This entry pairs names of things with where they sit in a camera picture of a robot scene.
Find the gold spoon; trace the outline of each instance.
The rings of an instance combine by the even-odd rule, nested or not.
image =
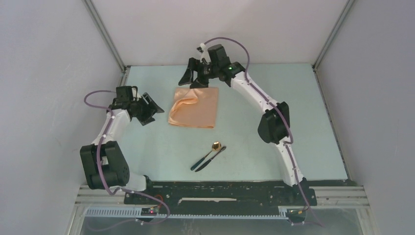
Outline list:
[[[221,149],[221,147],[222,147],[222,145],[220,144],[220,142],[215,142],[215,143],[213,143],[212,144],[212,150],[208,153],[208,154],[206,154],[206,156],[204,156],[204,157],[202,157],[198,162],[196,162],[195,163],[195,165],[193,165],[191,168],[190,168],[190,170],[194,170],[194,169],[196,169],[196,167],[198,166],[198,165],[200,165],[200,163],[202,163],[205,159],[206,159],[206,157],[207,156],[209,156],[209,154],[212,152],[212,151],[218,151],[219,149]]]

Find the white wall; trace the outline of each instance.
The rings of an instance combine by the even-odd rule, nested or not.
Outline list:
[[[414,234],[415,1],[357,1],[319,68],[381,234]]]
[[[253,63],[313,63],[347,0],[94,0],[127,65],[184,65],[213,37]],[[232,60],[245,52],[222,43]]]
[[[63,234],[85,180],[79,149],[105,118],[83,97],[120,71],[81,0],[1,4],[0,234]]]

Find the metal frame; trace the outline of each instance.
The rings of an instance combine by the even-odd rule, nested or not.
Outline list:
[[[378,234],[374,227],[369,201],[362,186],[356,187],[310,187],[314,189],[317,198],[315,209],[355,209],[360,220],[363,235]],[[148,208],[155,205],[125,205],[125,193],[117,192],[114,196],[108,195],[104,190],[91,190],[88,186],[81,186],[78,197],[70,218],[67,235],[81,234],[82,225],[85,217],[123,217],[135,218],[141,208]],[[193,216],[182,214],[171,214],[170,218],[220,218],[220,219],[287,219],[285,213],[288,210],[300,209],[299,206],[279,206],[279,215],[275,216]]]
[[[104,39],[105,44],[110,49],[110,52],[113,55],[114,59],[116,60],[119,68],[121,69],[122,72],[125,72],[125,64],[122,61],[121,56],[119,55],[107,29],[105,28],[105,25],[102,22],[102,19],[98,14],[98,11],[96,10],[95,5],[93,4],[92,0],[83,0],[83,2],[92,17],[92,20],[95,23],[95,26],[98,29],[98,32],[101,34],[102,38]]]
[[[123,72],[123,77],[119,82],[119,86],[123,86],[126,84],[128,75],[130,72],[130,67],[126,67],[113,43],[110,38],[110,35],[107,29],[102,22],[92,0],[83,0],[87,10],[89,11],[95,25],[97,26],[98,31],[102,35],[106,45],[110,49],[113,57],[115,58],[116,62],[118,63],[121,71]],[[336,140],[338,140],[338,136],[335,132],[335,128],[333,126],[330,113],[328,111],[328,107],[326,105],[325,97],[321,88],[321,84],[319,81],[319,76],[317,73],[317,68],[321,64],[326,52],[330,48],[331,43],[335,39],[339,29],[341,28],[344,20],[346,19],[347,15],[350,13],[354,3],[356,0],[348,0],[344,9],[342,10],[339,18],[337,19],[329,37],[327,38],[321,52],[319,53],[314,65],[313,70],[315,72],[316,81],[319,86],[324,104],[326,106],[327,114],[330,119],[330,123],[332,125],[332,129],[335,135]],[[339,142],[337,141],[340,154],[343,158],[343,154],[341,151],[341,147]],[[345,161],[345,168],[347,171],[347,175],[350,179],[352,176],[348,171],[347,161]],[[313,207],[316,209],[355,209],[357,216],[359,218],[360,226],[362,229],[363,235],[378,235],[379,231],[377,230],[376,223],[373,219],[373,215],[369,206],[368,199],[366,197],[366,193],[363,187],[350,187],[350,186],[341,186],[341,187],[334,187],[334,186],[324,186],[324,187],[310,187],[315,190],[316,197],[317,197],[317,206]],[[99,216],[99,217],[129,217],[134,218],[137,214],[139,214],[141,208],[147,208],[153,205],[125,205],[124,204],[124,192],[118,192],[114,196],[109,196],[106,191],[104,190],[91,190],[88,186],[81,186],[78,197],[76,198],[75,205],[72,210],[72,214],[70,217],[69,225],[67,228],[67,235],[79,235],[81,234],[82,225],[84,222],[84,218],[87,216]],[[280,215],[275,216],[244,216],[244,219],[286,219],[285,212],[289,209],[298,209],[300,207],[295,206],[279,206],[278,209],[280,211]],[[218,218],[215,216],[192,216],[189,217],[188,215],[175,215],[172,214],[171,218]],[[226,217],[221,216],[223,219],[238,219],[238,216],[233,217]]]
[[[319,55],[317,56],[316,62],[314,62],[313,67],[318,68],[320,66],[320,63],[322,62],[327,50],[331,46],[331,43],[333,42],[334,38],[336,37],[337,33],[339,32],[340,27],[343,25],[346,17],[348,16],[350,10],[352,9],[352,6],[356,0],[348,0],[345,7],[343,8],[343,11],[341,12],[339,18],[337,19],[336,23],[334,24],[333,29],[330,32],[330,35],[328,36],[322,50],[320,51]]]

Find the orange cloth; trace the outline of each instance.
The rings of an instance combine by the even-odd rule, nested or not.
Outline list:
[[[176,126],[213,128],[218,107],[217,87],[176,88],[168,123]]]

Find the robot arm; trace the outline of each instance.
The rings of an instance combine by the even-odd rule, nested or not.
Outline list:
[[[289,186],[297,185],[294,171],[297,172],[299,181],[303,179],[303,174],[297,167],[297,161],[292,154],[290,138],[285,125],[274,109],[276,107],[284,116],[289,125],[289,109],[285,102],[278,103],[268,96],[249,76],[245,74],[245,68],[238,62],[231,63],[222,45],[210,47],[207,57],[206,46],[201,44],[198,48],[202,52],[200,60],[189,59],[186,72],[179,82],[179,86],[190,84],[190,88],[206,88],[208,80],[218,77],[228,86],[242,94],[253,106],[263,115],[258,127],[258,134],[266,143],[273,143],[274,147],[281,154],[279,166],[283,173],[283,181]],[[193,71],[197,71],[197,78],[193,77]]]
[[[116,98],[113,99],[107,112],[107,119],[98,137],[90,145],[83,146],[80,151],[82,165],[88,186],[91,189],[104,189],[97,166],[97,149],[100,148],[100,164],[105,181],[109,187],[126,186],[130,178],[134,178],[128,188],[137,191],[146,189],[147,178],[145,176],[130,174],[128,164],[118,146],[117,140],[121,139],[122,134],[132,118],[137,118],[144,126],[155,119],[155,113],[163,113],[153,99],[144,93],[138,94],[137,87],[124,86],[116,88]]]

